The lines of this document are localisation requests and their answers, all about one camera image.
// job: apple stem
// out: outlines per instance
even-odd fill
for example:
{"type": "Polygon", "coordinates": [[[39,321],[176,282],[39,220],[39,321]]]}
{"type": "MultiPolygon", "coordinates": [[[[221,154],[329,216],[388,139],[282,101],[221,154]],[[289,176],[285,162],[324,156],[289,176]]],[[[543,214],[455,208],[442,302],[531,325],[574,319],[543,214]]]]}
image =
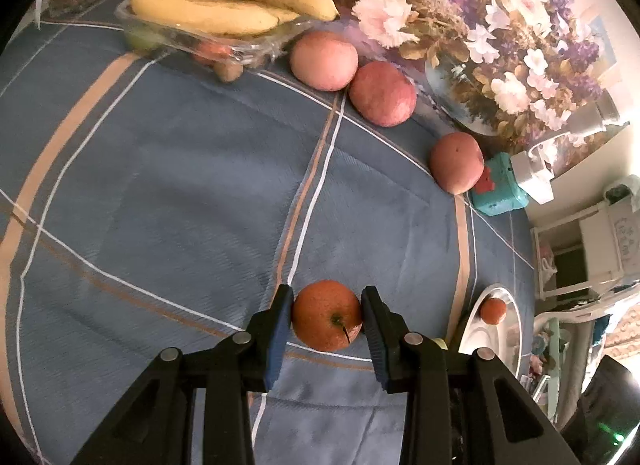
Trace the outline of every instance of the apple stem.
{"type": "Polygon", "coordinates": [[[334,315],[331,318],[331,322],[333,322],[335,325],[338,325],[342,328],[342,331],[344,331],[344,336],[347,337],[347,342],[351,344],[351,339],[349,338],[349,332],[347,331],[346,326],[342,322],[342,318],[340,318],[339,315],[334,315]]]}

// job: white stripe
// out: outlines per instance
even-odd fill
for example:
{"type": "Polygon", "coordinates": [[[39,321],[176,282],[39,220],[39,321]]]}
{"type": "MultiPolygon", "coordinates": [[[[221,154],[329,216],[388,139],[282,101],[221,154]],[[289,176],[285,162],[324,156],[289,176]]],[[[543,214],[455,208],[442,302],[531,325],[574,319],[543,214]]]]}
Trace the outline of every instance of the white stripe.
{"type": "MultiPolygon", "coordinates": [[[[4,190],[2,190],[0,188],[0,194],[5,198],[5,200],[7,200],[13,207],[17,208],[22,214],[24,214],[24,216],[34,225],[36,226],[40,226],[38,225],[38,223],[36,222],[36,220],[34,220],[31,216],[29,216],[29,214],[27,213],[26,210],[24,210],[19,204],[15,203],[15,201],[13,201],[8,195],[7,193],[5,193],[4,190]]],[[[55,241],[58,245],[60,245],[63,249],[65,249],[67,252],[69,252],[70,254],[72,254],[73,256],[75,256],[76,258],[78,258],[79,261],[82,261],[82,263],[84,263],[87,267],[91,268],[93,271],[96,271],[97,273],[99,273],[100,275],[103,275],[104,277],[108,278],[108,279],[112,279],[113,281],[116,281],[117,283],[120,283],[123,286],[126,286],[127,288],[133,289],[135,291],[138,291],[140,293],[142,293],[143,295],[146,295],[147,297],[151,297],[153,299],[156,299],[156,301],[159,302],[163,302],[164,304],[168,304],[170,306],[173,306],[176,309],[179,309],[181,311],[190,313],[191,315],[194,315],[195,317],[200,317],[203,319],[207,319],[209,321],[212,321],[214,323],[220,324],[222,326],[225,326],[233,331],[242,331],[242,328],[238,327],[238,326],[234,326],[233,324],[230,324],[228,322],[225,322],[223,320],[220,319],[216,319],[214,317],[211,317],[210,315],[206,315],[204,313],[201,313],[199,311],[196,311],[194,309],[188,308],[186,306],[183,306],[181,304],[178,304],[177,302],[173,302],[173,301],[169,301],[168,299],[165,299],[164,297],[161,297],[160,295],[156,295],[151,291],[148,291],[144,288],[140,288],[139,286],[136,286],[132,283],[129,283],[128,281],[125,281],[124,279],[119,278],[117,275],[113,275],[112,273],[109,273],[107,271],[102,270],[101,268],[96,267],[92,262],[88,261],[87,259],[85,259],[84,257],[82,257],[82,255],[78,254],[74,249],[72,249],[69,245],[67,245],[64,241],[62,241],[61,239],[57,238],[56,236],[54,236],[51,232],[47,231],[46,228],[41,227],[41,231],[44,235],[48,236],[50,239],[52,239],[52,241],[55,241]]],[[[317,351],[305,346],[301,346],[300,344],[295,344],[293,342],[287,342],[288,346],[294,347],[294,348],[298,348],[298,349],[302,349],[302,350],[306,350],[308,352],[311,353],[319,353],[321,355],[328,355],[331,357],[338,357],[341,359],[346,359],[346,360],[356,360],[356,361],[362,361],[362,362],[371,362],[371,359],[363,359],[360,357],[352,357],[350,355],[340,355],[339,353],[327,353],[327,352],[322,352],[322,351],[317,351]]]]}
{"type": "Polygon", "coordinates": [[[341,359],[357,360],[357,361],[360,361],[360,362],[371,362],[371,359],[363,359],[361,357],[352,357],[350,355],[340,355],[340,353],[329,353],[329,352],[326,352],[326,351],[318,351],[318,350],[314,350],[314,349],[308,348],[306,346],[301,346],[300,344],[295,344],[293,342],[287,342],[287,344],[289,346],[293,346],[294,348],[299,348],[301,350],[310,351],[312,353],[319,353],[320,355],[329,355],[331,357],[340,357],[341,359]]]}
{"type": "Polygon", "coordinates": [[[324,179],[326,178],[326,171],[329,168],[329,161],[331,160],[331,154],[334,152],[335,147],[335,139],[338,136],[338,131],[340,131],[340,124],[342,123],[342,117],[344,116],[344,103],[347,99],[347,93],[345,92],[342,95],[342,104],[340,105],[340,114],[338,115],[338,120],[335,123],[334,134],[331,137],[331,144],[329,145],[329,149],[326,152],[326,157],[324,159],[324,166],[322,166],[322,173],[320,174],[320,180],[318,180],[318,186],[316,187],[316,191],[311,198],[309,203],[309,207],[306,211],[305,221],[302,223],[302,230],[300,231],[300,236],[298,237],[298,245],[296,246],[296,253],[293,256],[293,263],[291,265],[291,270],[289,271],[289,276],[287,277],[287,285],[291,285],[293,281],[293,276],[298,270],[298,262],[300,260],[300,252],[302,252],[302,245],[305,242],[306,230],[309,227],[309,221],[311,220],[311,214],[314,212],[314,208],[316,207],[316,201],[318,201],[318,196],[320,196],[320,191],[322,190],[322,185],[324,185],[324,179]]]}
{"type": "MultiPolygon", "coordinates": [[[[511,211],[509,211],[509,225],[511,227],[511,243],[515,246],[515,239],[513,239],[513,219],[511,218],[511,211]]],[[[516,293],[516,251],[513,250],[513,293],[516,293]]]]}
{"type": "Polygon", "coordinates": [[[321,105],[324,108],[327,108],[328,110],[331,109],[330,105],[322,102],[321,100],[316,99],[313,95],[309,95],[308,93],[305,93],[302,90],[299,90],[298,88],[296,88],[294,86],[290,86],[289,84],[286,84],[285,82],[279,81],[278,79],[274,79],[273,77],[268,76],[266,73],[261,73],[259,71],[251,71],[249,73],[253,73],[254,75],[257,75],[258,77],[262,77],[263,79],[270,80],[271,82],[274,82],[276,84],[280,84],[280,86],[284,86],[286,88],[289,88],[290,90],[293,90],[294,92],[299,93],[302,96],[305,96],[306,98],[312,100],[313,102],[321,105]]]}
{"type": "MultiPolygon", "coordinates": [[[[331,109],[331,106],[329,106],[328,104],[316,99],[315,97],[313,97],[313,95],[309,95],[308,93],[303,92],[303,90],[300,90],[294,86],[291,86],[281,80],[278,80],[274,77],[270,77],[267,74],[264,73],[259,73],[259,72],[251,72],[254,73],[255,75],[257,75],[258,77],[262,77],[263,79],[268,79],[276,84],[279,84],[280,86],[284,86],[286,88],[289,88],[290,90],[305,96],[306,98],[308,98],[309,100],[312,100],[315,103],[318,103],[319,105],[321,105],[323,108],[326,108],[328,110],[331,109]]],[[[380,137],[380,135],[377,135],[375,132],[371,131],[369,128],[363,126],[362,124],[360,124],[358,121],[352,119],[350,116],[345,115],[344,116],[345,119],[347,119],[349,122],[351,122],[351,124],[354,124],[355,126],[359,127],[361,130],[363,130],[364,132],[368,133],[369,135],[371,135],[374,138],[377,138],[380,142],[382,142],[383,144],[385,144],[387,147],[393,149],[396,153],[398,153],[398,155],[402,156],[403,158],[407,159],[409,162],[411,162],[412,164],[414,164],[414,166],[418,169],[420,169],[424,174],[427,174],[428,176],[431,176],[431,173],[428,171],[427,168],[425,168],[425,166],[420,165],[418,162],[416,162],[413,158],[411,158],[410,156],[406,155],[405,153],[403,153],[402,151],[400,151],[398,148],[396,148],[395,146],[393,146],[392,144],[390,144],[388,141],[385,140],[385,138],[380,137]]],[[[531,269],[533,269],[533,266],[531,265],[531,263],[529,263],[522,255],[520,255],[512,245],[509,244],[509,242],[504,239],[502,236],[500,236],[500,234],[498,234],[498,231],[496,229],[494,229],[492,227],[492,225],[475,209],[475,207],[473,207],[473,204],[470,203],[468,200],[465,199],[465,203],[471,208],[471,210],[482,220],[484,221],[489,228],[494,231],[494,234],[496,236],[498,236],[498,238],[501,239],[501,241],[507,245],[512,251],[515,252],[515,254],[517,255],[517,257],[519,257],[520,259],[522,259],[527,265],[529,265],[529,267],[531,269]]]]}
{"type": "Polygon", "coordinates": [[[262,420],[262,415],[264,415],[264,410],[267,407],[267,394],[263,393],[262,398],[260,399],[260,409],[258,409],[258,414],[255,417],[254,427],[251,431],[251,444],[255,446],[255,437],[258,435],[258,427],[260,427],[260,421],[262,420]]]}
{"type": "Polygon", "coordinates": [[[108,30],[120,30],[122,27],[118,25],[96,25],[93,23],[57,23],[55,21],[40,21],[43,25],[59,25],[59,26],[82,26],[84,28],[106,28],[108,30]]]}
{"type": "Polygon", "coordinates": [[[489,223],[489,222],[487,221],[487,219],[486,219],[484,216],[482,216],[482,214],[480,214],[480,213],[475,209],[475,207],[471,206],[471,210],[472,210],[473,212],[475,212],[475,213],[476,213],[476,216],[478,216],[482,221],[484,221],[484,222],[486,223],[486,225],[487,225],[487,226],[488,226],[492,231],[494,231],[494,234],[495,234],[496,236],[498,236],[498,238],[500,238],[500,239],[502,240],[502,242],[503,242],[505,245],[507,245],[507,246],[508,246],[512,251],[513,251],[513,254],[514,254],[514,255],[517,255],[517,257],[519,257],[519,258],[520,258],[520,259],[522,259],[522,260],[523,260],[527,265],[529,265],[529,268],[531,268],[531,270],[534,270],[533,265],[531,265],[531,263],[529,263],[529,262],[528,262],[528,261],[527,261],[527,260],[522,256],[522,255],[520,255],[520,253],[519,253],[519,252],[518,252],[518,251],[517,251],[517,250],[516,250],[512,245],[510,245],[510,244],[509,244],[509,242],[508,242],[506,239],[504,239],[502,236],[500,236],[500,234],[498,233],[498,231],[497,231],[496,229],[494,229],[494,228],[493,228],[493,226],[491,225],[491,223],[489,223]]]}
{"type": "Polygon", "coordinates": [[[355,126],[359,127],[361,130],[363,130],[364,132],[367,132],[369,135],[371,135],[374,138],[377,138],[380,142],[382,142],[383,144],[385,144],[386,146],[390,147],[391,149],[393,149],[396,153],[398,153],[398,155],[402,156],[402,158],[405,158],[407,160],[409,160],[409,162],[411,162],[412,164],[414,164],[414,166],[418,169],[420,169],[424,174],[426,174],[427,176],[433,178],[433,176],[431,176],[431,173],[428,171],[427,168],[425,168],[425,166],[420,165],[418,162],[416,162],[413,158],[411,158],[411,156],[406,155],[405,153],[403,153],[402,151],[400,151],[398,148],[396,148],[393,144],[390,144],[388,141],[385,140],[385,138],[380,137],[379,135],[375,134],[373,131],[371,131],[369,128],[366,128],[365,126],[363,126],[362,124],[360,124],[359,122],[355,121],[354,119],[345,116],[345,118],[351,122],[351,124],[354,124],[355,126]]]}
{"type": "MultiPolygon", "coordinates": [[[[107,0],[100,0],[97,3],[93,4],[92,6],[90,6],[89,8],[87,8],[87,10],[85,10],[84,12],[82,12],[81,14],[78,14],[75,19],[78,20],[79,18],[81,18],[82,16],[84,16],[86,13],[90,12],[91,10],[94,10],[95,7],[103,4],[105,1],[107,0]]],[[[66,30],[66,27],[68,26],[68,24],[66,26],[63,26],[62,28],[59,29],[59,31],[57,31],[55,34],[53,34],[53,36],[51,36],[49,39],[47,39],[47,41],[39,48],[36,50],[35,54],[31,55],[30,58],[28,58],[27,62],[25,62],[22,67],[15,73],[15,75],[13,77],[11,77],[11,80],[6,84],[6,86],[4,86],[4,88],[2,88],[2,90],[0,91],[0,98],[2,98],[2,95],[4,95],[4,92],[6,92],[6,90],[8,89],[9,86],[11,86],[11,84],[14,83],[14,81],[20,76],[20,74],[25,70],[25,68],[27,68],[28,65],[30,65],[31,61],[33,59],[36,58],[36,55],[38,55],[40,52],[42,52],[44,50],[44,48],[46,46],[49,46],[51,44],[51,41],[53,41],[57,36],[59,36],[60,34],[62,34],[62,32],[64,32],[66,30]]]]}
{"type": "MultiPolygon", "coordinates": [[[[325,102],[322,102],[318,99],[316,99],[315,97],[313,97],[313,95],[309,95],[308,93],[303,92],[303,90],[300,90],[298,88],[296,88],[295,86],[291,86],[281,80],[275,79],[273,77],[269,77],[268,75],[264,74],[264,73],[258,73],[258,72],[252,72],[254,74],[256,74],[258,77],[262,77],[263,79],[268,79],[276,84],[279,84],[280,86],[284,86],[286,88],[289,88],[290,90],[293,90],[296,93],[299,93],[302,96],[305,96],[306,98],[308,98],[309,100],[312,100],[315,103],[318,103],[319,105],[321,105],[322,107],[330,110],[331,106],[328,105],[325,102]]],[[[403,153],[402,151],[400,151],[398,148],[396,148],[393,144],[390,144],[388,141],[385,140],[385,138],[380,137],[380,135],[377,135],[375,132],[371,131],[369,128],[363,126],[362,124],[360,124],[358,121],[352,119],[350,116],[345,115],[344,116],[345,119],[347,119],[349,122],[351,122],[351,124],[359,127],[361,130],[363,130],[364,132],[368,133],[369,135],[371,135],[374,138],[377,138],[380,142],[382,142],[383,144],[385,144],[387,147],[393,149],[396,153],[398,153],[398,155],[402,156],[402,158],[407,159],[409,162],[411,162],[412,164],[414,164],[414,166],[418,169],[420,169],[424,174],[427,174],[428,176],[431,176],[431,173],[428,171],[427,168],[425,168],[425,166],[420,165],[418,162],[416,162],[413,158],[411,158],[410,156],[408,156],[406,153],[403,153]]]]}
{"type": "Polygon", "coordinates": [[[474,239],[474,284],[471,287],[471,300],[473,301],[476,285],[478,284],[478,257],[476,256],[476,227],[474,225],[474,212],[471,205],[469,205],[469,210],[471,212],[471,237],[474,239]]]}
{"type": "Polygon", "coordinates": [[[42,232],[42,228],[43,228],[44,222],[47,219],[47,214],[49,213],[49,207],[51,206],[51,202],[53,201],[53,197],[55,196],[56,191],[58,190],[58,187],[60,186],[60,181],[62,181],[62,177],[65,175],[66,170],[69,168],[69,166],[71,166],[73,161],[76,158],[78,158],[78,155],[82,152],[82,150],[87,145],[87,143],[89,143],[89,140],[91,140],[91,138],[94,136],[94,133],[100,127],[102,122],[104,122],[104,119],[107,118],[107,116],[111,113],[113,108],[116,105],[118,105],[118,103],[129,92],[129,90],[133,87],[133,85],[137,82],[137,80],[142,76],[142,74],[145,73],[146,69],[149,66],[151,66],[152,64],[154,64],[156,61],[157,61],[157,59],[150,60],[149,62],[147,62],[140,69],[140,71],[136,74],[136,76],[133,77],[131,82],[129,82],[127,87],[124,90],[122,90],[122,92],[120,92],[120,95],[118,95],[114,99],[114,101],[105,110],[105,112],[100,116],[100,118],[97,120],[97,122],[95,122],[94,127],[91,128],[91,131],[89,131],[89,134],[82,141],[80,146],[78,146],[78,149],[75,150],[74,154],[71,155],[71,157],[66,161],[66,164],[62,167],[62,170],[60,171],[60,174],[58,175],[58,178],[56,179],[56,182],[53,185],[53,188],[51,189],[51,192],[49,193],[49,197],[47,198],[47,203],[44,206],[44,210],[42,211],[42,218],[40,219],[40,224],[37,227],[36,235],[33,238],[33,245],[31,246],[31,251],[29,253],[29,258],[27,259],[27,264],[25,265],[24,270],[20,274],[20,301],[18,303],[18,313],[17,313],[16,322],[15,322],[15,351],[16,351],[17,364],[18,364],[18,380],[20,381],[20,391],[22,392],[22,401],[24,402],[24,410],[25,410],[26,415],[27,415],[27,420],[29,421],[29,426],[31,428],[31,434],[33,434],[33,442],[34,442],[34,444],[36,446],[36,450],[38,451],[38,457],[40,458],[40,463],[41,464],[44,463],[44,458],[42,456],[42,451],[40,450],[40,444],[39,444],[38,438],[36,436],[36,431],[35,431],[35,429],[33,427],[33,421],[31,420],[31,413],[29,411],[29,406],[27,404],[27,395],[26,395],[25,388],[24,388],[24,379],[23,379],[23,376],[22,376],[22,358],[20,356],[20,321],[22,320],[22,309],[24,307],[24,293],[25,293],[24,279],[25,279],[29,269],[31,268],[31,264],[33,263],[33,256],[35,255],[36,248],[38,247],[38,241],[40,239],[40,233],[42,232]]]}

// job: white device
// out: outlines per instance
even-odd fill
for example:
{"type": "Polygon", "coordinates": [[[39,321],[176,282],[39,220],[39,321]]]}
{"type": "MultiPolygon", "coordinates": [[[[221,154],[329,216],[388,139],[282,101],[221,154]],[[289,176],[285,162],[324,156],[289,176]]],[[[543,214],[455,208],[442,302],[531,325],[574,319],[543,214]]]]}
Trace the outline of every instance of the white device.
{"type": "Polygon", "coordinates": [[[585,104],[571,113],[561,129],[543,135],[529,149],[511,156],[516,182],[541,205],[553,200],[551,180],[554,173],[540,155],[540,146],[549,140],[569,134],[588,137],[606,131],[608,124],[621,126],[630,120],[633,109],[633,97],[623,83],[616,83],[603,90],[595,102],[585,104]]]}

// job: small red fruit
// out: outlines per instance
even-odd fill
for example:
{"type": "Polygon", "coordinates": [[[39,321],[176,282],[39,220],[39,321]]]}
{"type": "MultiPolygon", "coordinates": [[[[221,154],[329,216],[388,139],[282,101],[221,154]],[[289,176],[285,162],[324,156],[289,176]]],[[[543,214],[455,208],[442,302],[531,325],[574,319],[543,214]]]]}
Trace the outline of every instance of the small red fruit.
{"type": "Polygon", "coordinates": [[[318,351],[346,348],[362,327],[356,295],[343,284],[328,279],[300,291],[291,317],[298,338],[318,351]]]}
{"type": "Polygon", "coordinates": [[[496,326],[507,317],[507,304],[498,297],[490,297],[482,301],[480,318],[487,324],[496,326]]]}
{"type": "Polygon", "coordinates": [[[201,41],[195,50],[196,53],[192,54],[191,57],[206,66],[213,66],[215,61],[228,60],[228,58],[233,54],[233,50],[230,46],[210,41],[201,41]]]}

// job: red apple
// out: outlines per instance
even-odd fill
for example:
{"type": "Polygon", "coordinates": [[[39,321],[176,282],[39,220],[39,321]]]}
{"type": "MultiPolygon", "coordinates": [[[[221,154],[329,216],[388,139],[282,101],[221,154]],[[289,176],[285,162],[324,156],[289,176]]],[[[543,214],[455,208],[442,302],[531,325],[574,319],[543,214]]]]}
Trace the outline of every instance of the red apple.
{"type": "Polygon", "coordinates": [[[300,291],[291,317],[298,338],[318,351],[346,348],[362,327],[356,295],[343,284],[328,279],[300,291]]]}

